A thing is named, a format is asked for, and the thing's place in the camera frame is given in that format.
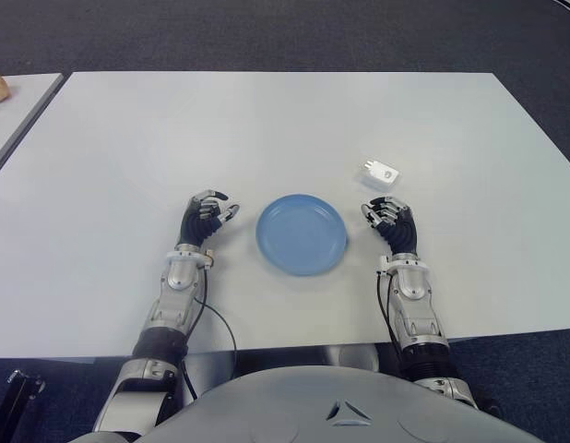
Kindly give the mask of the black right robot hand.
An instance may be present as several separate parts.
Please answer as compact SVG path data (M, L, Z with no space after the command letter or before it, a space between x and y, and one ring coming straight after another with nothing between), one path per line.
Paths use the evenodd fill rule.
M361 211L368 224L388 243L393 255L417 254L417 229L406 203L384 196L361 204Z

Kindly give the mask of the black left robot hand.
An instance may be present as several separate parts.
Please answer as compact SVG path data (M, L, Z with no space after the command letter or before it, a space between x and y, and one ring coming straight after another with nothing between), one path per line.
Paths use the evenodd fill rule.
M225 209L220 201L229 197L220 191L205 190L192 196L184 212L176 246L190 245L200 248L204 241L238 213L238 204Z

